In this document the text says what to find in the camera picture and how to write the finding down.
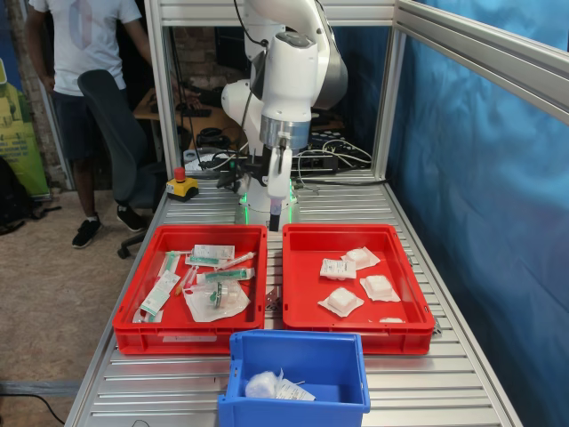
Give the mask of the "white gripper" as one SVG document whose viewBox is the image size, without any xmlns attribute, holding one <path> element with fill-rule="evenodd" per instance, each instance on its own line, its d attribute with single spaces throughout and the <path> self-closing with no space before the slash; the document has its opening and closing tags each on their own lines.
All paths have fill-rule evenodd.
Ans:
<svg viewBox="0 0 569 427">
<path fill-rule="evenodd" d="M 279 231 L 282 205 L 290 198 L 290 177 L 293 151 L 290 148 L 273 148 L 269 160 L 267 194 L 270 199 L 270 231 Z"/>
</svg>

